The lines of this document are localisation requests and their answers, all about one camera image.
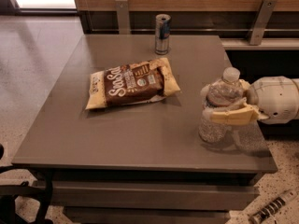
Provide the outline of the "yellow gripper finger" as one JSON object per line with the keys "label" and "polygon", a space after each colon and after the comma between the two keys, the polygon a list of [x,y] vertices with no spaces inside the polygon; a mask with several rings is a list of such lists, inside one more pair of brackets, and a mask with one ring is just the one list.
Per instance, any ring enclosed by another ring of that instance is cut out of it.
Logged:
{"label": "yellow gripper finger", "polygon": [[245,91],[249,89],[250,84],[244,79],[238,79],[235,82],[218,79],[211,84],[205,85],[200,91],[202,97],[208,95],[216,98],[241,98]]}
{"label": "yellow gripper finger", "polygon": [[260,113],[258,109],[252,105],[241,107],[237,110],[220,111],[213,108],[206,108],[203,111],[203,117],[213,123],[241,126],[247,125],[258,119]]}

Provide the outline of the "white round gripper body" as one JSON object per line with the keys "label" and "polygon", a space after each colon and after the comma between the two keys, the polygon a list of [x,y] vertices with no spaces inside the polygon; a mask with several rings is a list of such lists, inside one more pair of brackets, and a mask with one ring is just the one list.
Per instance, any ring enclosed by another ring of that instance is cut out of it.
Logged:
{"label": "white round gripper body", "polygon": [[285,124],[296,119],[296,79],[262,77],[247,91],[247,102],[258,108],[258,121],[265,124]]}

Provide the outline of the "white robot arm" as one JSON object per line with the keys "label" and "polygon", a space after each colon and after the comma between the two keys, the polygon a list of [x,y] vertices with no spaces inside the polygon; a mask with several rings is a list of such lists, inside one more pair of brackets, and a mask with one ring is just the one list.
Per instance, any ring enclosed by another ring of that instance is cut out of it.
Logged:
{"label": "white robot arm", "polygon": [[299,119],[299,79],[262,77],[249,84],[240,83],[245,97],[228,107],[204,108],[208,121],[226,125],[247,125],[253,121],[285,124]]}

